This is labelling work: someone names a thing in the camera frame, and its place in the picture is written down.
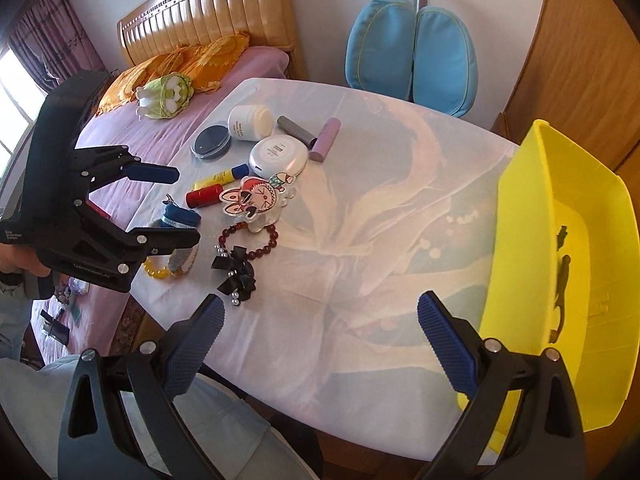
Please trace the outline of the blue plush hair clip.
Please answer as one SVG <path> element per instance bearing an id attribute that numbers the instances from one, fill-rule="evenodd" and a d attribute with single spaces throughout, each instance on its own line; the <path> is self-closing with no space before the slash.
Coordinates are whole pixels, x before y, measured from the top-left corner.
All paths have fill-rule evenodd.
<path id="1" fill-rule="evenodd" d="M 177 231 L 181 244 L 169 256 L 165 270 L 175 278 L 187 274 L 198 253 L 198 242 L 186 246 L 186 232 L 196 234 L 201 225 L 202 217 L 195 210 L 181 207 L 169 194 L 163 199 L 164 211 L 160 216 L 160 226 L 164 229 Z"/>

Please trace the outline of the black puff clear case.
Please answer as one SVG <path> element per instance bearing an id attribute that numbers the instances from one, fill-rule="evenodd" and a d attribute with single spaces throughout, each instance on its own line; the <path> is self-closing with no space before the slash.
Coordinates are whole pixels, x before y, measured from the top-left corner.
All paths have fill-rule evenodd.
<path id="1" fill-rule="evenodd" d="M 192 155 L 201 160 L 220 159 L 231 148 L 231 140 L 226 126 L 208 126 L 196 135 L 191 146 Z"/>

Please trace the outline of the black bow pearl hairpiece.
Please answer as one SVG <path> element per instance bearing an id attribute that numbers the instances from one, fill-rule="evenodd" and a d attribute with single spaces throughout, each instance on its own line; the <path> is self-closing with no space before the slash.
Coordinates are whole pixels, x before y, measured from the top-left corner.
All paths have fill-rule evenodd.
<path id="1" fill-rule="evenodd" d="M 229 250 L 220 246 L 210 267 L 226 274 L 217 290 L 228 296 L 235 307 L 250 300 L 250 296 L 256 290 L 256 278 L 245 247 L 234 246 Z"/>

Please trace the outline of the white cream jar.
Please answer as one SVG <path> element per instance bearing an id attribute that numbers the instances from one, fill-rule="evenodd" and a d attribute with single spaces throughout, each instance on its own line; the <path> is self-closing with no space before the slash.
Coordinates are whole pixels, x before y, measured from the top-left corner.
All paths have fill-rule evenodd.
<path id="1" fill-rule="evenodd" d="M 228 130 L 233 139 L 259 142 L 272 133 L 274 117 L 262 104 L 243 104 L 232 108 L 228 117 Z"/>

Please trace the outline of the cartoon rabbit hair claw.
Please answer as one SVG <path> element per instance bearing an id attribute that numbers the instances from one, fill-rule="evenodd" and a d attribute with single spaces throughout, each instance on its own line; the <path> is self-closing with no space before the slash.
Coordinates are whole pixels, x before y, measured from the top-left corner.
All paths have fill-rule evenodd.
<path id="1" fill-rule="evenodd" d="M 282 209 L 294 198 L 296 177 L 286 172 L 269 179 L 244 177 L 236 188 L 228 188 L 219 196 L 224 213 L 246 224 L 252 233 L 272 226 Z"/>

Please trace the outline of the white round compact case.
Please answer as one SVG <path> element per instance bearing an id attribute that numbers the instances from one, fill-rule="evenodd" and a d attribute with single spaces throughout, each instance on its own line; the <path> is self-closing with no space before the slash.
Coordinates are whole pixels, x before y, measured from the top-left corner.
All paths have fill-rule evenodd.
<path id="1" fill-rule="evenodd" d="M 248 164 L 258 177 L 270 178 L 280 172 L 297 177 L 308 162 L 308 148 L 287 134 L 273 134 L 257 142 Z"/>

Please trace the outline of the brown wooden massager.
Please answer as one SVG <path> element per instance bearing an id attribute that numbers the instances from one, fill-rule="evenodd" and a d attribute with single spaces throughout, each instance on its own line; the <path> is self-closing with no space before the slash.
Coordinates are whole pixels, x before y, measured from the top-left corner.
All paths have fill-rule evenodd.
<path id="1" fill-rule="evenodd" d="M 558 274 L 556 274 L 556 286 L 554 293 L 553 310 L 558 310 L 560 314 L 558 326 L 550 330 L 549 344 L 556 344 L 560 338 L 562 330 L 565 325 L 566 319 L 566 307 L 565 307 L 565 293 L 568 284 L 568 276 L 570 275 L 570 263 L 572 258 L 569 254 L 563 254 L 560 258 L 558 265 Z"/>

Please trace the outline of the red lipstick tube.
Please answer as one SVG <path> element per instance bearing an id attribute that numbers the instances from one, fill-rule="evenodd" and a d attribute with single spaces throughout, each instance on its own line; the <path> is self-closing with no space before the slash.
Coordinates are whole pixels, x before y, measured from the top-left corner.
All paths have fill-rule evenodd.
<path id="1" fill-rule="evenodd" d="M 224 192 L 224 187 L 219 183 L 187 192 L 186 206 L 191 209 L 198 209 L 219 204 L 222 192 Z"/>

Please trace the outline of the green cabbage plush toy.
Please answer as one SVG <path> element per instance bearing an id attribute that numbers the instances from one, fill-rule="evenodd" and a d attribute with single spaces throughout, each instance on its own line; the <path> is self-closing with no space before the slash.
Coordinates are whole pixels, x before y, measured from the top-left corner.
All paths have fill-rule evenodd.
<path id="1" fill-rule="evenodd" d="M 188 76 L 170 73 L 149 81 L 134 94 L 139 118 L 170 119 L 189 105 L 194 89 Z"/>

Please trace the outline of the pink bed sheet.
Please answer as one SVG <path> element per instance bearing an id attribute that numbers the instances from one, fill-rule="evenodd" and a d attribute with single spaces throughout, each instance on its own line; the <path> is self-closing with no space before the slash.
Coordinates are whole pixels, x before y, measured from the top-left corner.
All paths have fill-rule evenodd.
<path id="1" fill-rule="evenodd" d="M 186 109 L 171 119 L 140 118 L 137 104 L 131 102 L 93 118 L 82 130 L 77 145 L 122 144 L 131 154 L 157 165 L 168 165 L 194 131 L 215 107 L 243 80 L 253 77 L 282 78 L 288 68 L 288 55 L 272 47 L 250 47 L 231 72 L 224 76 L 215 92 L 198 93 Z M 90 195 L 90 200 L 110 215 L 116 226 L 126 229 L 151 185 L 122 179 Z M 142 307 L 128 294 L 98 286 L 77 299 L 75 321 L 70 312 L 61 313 L 55 299 L 32 304 L 32 330 L 42 355 L 49 364 L 63 356 L 95 348 L 106 356 L 127 350 L 140 330 Z"/>

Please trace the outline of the yellow blue cream tube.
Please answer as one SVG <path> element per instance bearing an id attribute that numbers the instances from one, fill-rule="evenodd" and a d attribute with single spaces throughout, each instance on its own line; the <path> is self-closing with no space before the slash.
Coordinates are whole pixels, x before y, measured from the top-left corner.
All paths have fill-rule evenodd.
<path id="1" fill-rule="evenodd" d="M 192 186 L 192 190 L 196 191 L 200 190 L 201 188 L 208 188 L 209 186 L 216 184 L 226 185 L 236 180 L 241 180 L 244 177 L 247 177 L 249 174 L 250 166 L 248 166 L 247 164 L 241 164 L 230 169 L 218 172 L 218 174 L 213 174 L 210 177 L 196 181 Z"/>

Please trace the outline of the orange pillow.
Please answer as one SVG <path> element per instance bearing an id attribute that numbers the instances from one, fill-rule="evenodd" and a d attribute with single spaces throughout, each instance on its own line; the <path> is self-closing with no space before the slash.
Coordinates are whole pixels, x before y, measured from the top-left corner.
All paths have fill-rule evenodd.
<path id="1" fill-rule="evenodd" d="M 180 47 L 155 55 L 119 74 L 102 96 L 96 114 L 103 115 L 134 102 L 137 88 L 171 73 L 187 76 L 196 93 L 217 91 L 222 78 L 231 72 L 249 46 L 250 35 L 238 32 L 211 44 Z"/>

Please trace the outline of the yellow plastic bin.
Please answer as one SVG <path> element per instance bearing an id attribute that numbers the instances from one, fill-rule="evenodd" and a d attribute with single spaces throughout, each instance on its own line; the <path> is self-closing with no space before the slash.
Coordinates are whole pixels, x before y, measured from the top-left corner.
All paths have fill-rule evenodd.
<path id="1" fill-rule="evenodd" d="M 535 120 L 498 182 L 480 336 L 559 352 L 582 428 L 611 426 L 639 353 L 639 231 L 617 174 Z"/>

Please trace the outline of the purple curtain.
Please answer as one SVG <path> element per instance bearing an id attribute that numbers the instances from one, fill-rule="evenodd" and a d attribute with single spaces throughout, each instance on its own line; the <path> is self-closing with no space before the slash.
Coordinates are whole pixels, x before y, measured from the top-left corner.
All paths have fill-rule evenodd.
<path id="1" fill-rule="evenodd" d="M 106 70 L 70 0 L 32 0 L 8 44 L 44 92 L 82 70 Z"/>

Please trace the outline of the wooden bed headboard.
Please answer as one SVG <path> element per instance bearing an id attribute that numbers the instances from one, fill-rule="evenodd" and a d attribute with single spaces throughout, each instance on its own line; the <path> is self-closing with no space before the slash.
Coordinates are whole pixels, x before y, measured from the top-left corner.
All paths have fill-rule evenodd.
<path id="1" fill-rule="evenodd" d="M 117 23 L 128 66 L 237 32 L 246 32 L 253 46 L 285 52 L 288 78 L 308 78 L 291 0 L 148 0 Z"/>

